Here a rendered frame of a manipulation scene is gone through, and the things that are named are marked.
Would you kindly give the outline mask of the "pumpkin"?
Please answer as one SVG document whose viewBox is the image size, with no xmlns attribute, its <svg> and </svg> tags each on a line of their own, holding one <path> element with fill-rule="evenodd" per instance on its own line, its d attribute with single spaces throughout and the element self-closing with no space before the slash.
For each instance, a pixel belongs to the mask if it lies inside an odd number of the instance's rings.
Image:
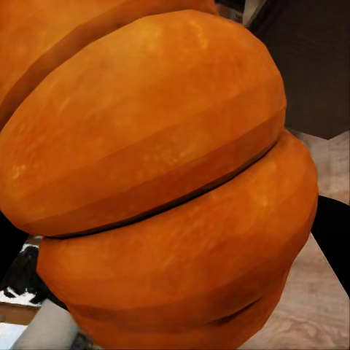
<svg viewBox="0 0 350 350">
<path fill-rule="evenodd" d="M 318 207 L 265 44 L 214 0 L 0 0 L 0 211 L 105 350 L 237 350 Z"/>
</svg>

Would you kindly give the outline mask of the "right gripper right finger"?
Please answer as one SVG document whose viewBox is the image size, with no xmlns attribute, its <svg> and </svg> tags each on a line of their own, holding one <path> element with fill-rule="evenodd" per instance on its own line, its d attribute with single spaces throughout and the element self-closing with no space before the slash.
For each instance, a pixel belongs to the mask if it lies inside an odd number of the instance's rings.
<svg viewBox="0 0 350 350">
<path fill-rule="evenodd" d="M 311 232 L 350 297 L 350 206 L 318 195 Z"/>
</svg>

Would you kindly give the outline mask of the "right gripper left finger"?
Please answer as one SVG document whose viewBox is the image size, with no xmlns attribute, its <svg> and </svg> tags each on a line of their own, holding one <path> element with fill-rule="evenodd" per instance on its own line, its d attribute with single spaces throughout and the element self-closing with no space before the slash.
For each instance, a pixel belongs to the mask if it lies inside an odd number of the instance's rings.
<svg viewBox="0 0 350 350">
<path fill-rule="evenodd" d="M 29 233 L 16 228 L 0 211 L 0 282 L 28 236 Z"/>
</svg>

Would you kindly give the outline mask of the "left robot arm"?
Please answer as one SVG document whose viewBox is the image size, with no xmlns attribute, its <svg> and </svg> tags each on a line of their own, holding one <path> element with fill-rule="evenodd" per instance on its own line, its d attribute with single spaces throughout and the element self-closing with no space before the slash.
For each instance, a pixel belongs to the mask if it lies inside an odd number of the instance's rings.
<svg viewBox="0 0 350 350">
<path fill-rule="evenodd" d="M 71 350 L 80 331 L 66 304 L 51 292 L 11 350 Z"/>
</svg>

